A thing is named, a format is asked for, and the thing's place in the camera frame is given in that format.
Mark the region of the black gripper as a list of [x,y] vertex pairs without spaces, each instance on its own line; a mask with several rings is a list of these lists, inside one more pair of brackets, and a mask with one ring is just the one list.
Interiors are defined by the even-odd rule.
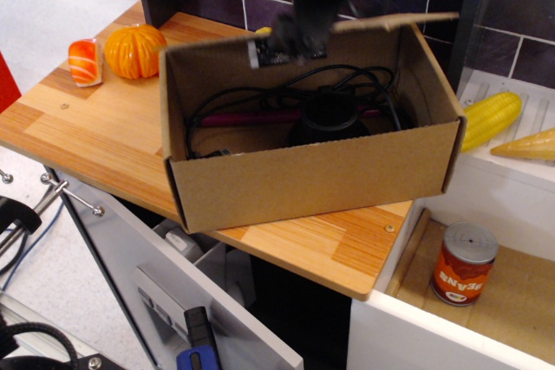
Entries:
[[280,15],[269,35],[249,41],[252,68],[303,63],[320,52],[343,0],[293,0],[293,17]]

